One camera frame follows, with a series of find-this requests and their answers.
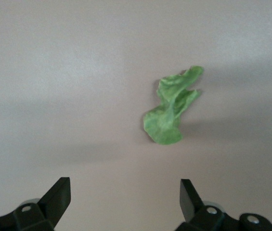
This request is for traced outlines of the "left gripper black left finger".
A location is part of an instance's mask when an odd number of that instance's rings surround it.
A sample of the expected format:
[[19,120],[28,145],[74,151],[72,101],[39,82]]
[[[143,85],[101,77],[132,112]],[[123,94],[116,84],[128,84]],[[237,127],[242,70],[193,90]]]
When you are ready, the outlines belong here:
[[0,231],[53,231],[71,202],[69,177],[61,177],[37,202],[0,217]]

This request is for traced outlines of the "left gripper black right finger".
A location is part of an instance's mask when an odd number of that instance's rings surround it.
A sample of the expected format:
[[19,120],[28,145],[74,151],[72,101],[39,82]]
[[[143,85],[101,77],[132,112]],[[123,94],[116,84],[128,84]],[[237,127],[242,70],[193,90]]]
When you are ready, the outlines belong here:
[[205,205],[189,179],[180,182],[180,207],[185,222],[176,231],[272,231],[272,223],[254,213],[230,217],[214,205]]

